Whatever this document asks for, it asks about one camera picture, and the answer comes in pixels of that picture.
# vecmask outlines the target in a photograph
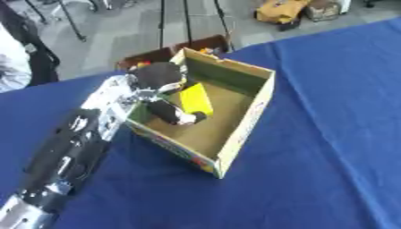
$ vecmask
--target yellow block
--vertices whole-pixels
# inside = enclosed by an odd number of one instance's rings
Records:
[[[192,87],[180,91],[180,99],[183,110],[187,114],[203,112],[205,115],[213,115],[208,94],[201,83],[196,83]]]

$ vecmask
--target table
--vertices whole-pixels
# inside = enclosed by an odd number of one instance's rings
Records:
[[[399,228],[400,40],[395,19],[230,54],[276,69],[277,86],[224,180],[122,128],[55,228]],[[1,203],[110,74],[0,95]]]

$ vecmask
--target yellow bag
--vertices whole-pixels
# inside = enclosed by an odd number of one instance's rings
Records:
[[[311,0],[268,0],[255,12],[258,21],[288,23],[293,21],[298,13]]]

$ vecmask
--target person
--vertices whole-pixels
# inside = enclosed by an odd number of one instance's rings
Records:
[[[27,87],[31,81],[30,56],[2,23],[0,40],[0,92]]]
[[[15,84],[15,75],[12,80],[13,86],[17,86],[17,88],[36,86],[39,84],[44,84],[48,82],[58,81],[58,75],[56,71],[56,67],[60,64],[60,60],[58,57],[42,42],[40,37],[38,36],[38,30],[34,22],[20,16],[16,13],[6,2],[0,0],[0,23],[2,24],[2,35],[0,36],[1,40],[1,48],[8,55],[4,53],[0,53],[5,58],[5,61],[12,61],[10,59],[13,58],[13,64],[17,64],[17,69],[7,69],[7,66],[10,64],[0,63],[3,69],[3,76],[1,77],[3,81],[6,79],[12,79],[10,73],[20,74],[17,76],[18,80],[21,80],[21,71],[25,72],[25,80],[27,79],[27,69],[26,64],[22,64],[21,61],[24,59],[28,62],[30,67],[30,81],[28,85],[23,86],[22,84],[26,84],[25,82],[18,82],[18,86]],[[14,41],[9,41],[10,37],[7,41],[3,41],[3,36],[5,36],[5,32],[8,31],[8,34],[12,36]],[[24,53],[21,52],[21,47],[25,50],[25,54],[28,55],[28,59],[24,56]]]

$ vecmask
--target open cardboard box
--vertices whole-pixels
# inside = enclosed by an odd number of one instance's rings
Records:
[[[171,62],[186,64],[189,77],[203,84],[214,114],[194,125],[174,126],[140,107],[127,123],[141,136],[223,178],[272,97],[275,72],[188,48]],[[180,105],[176,94],[169,100]]]

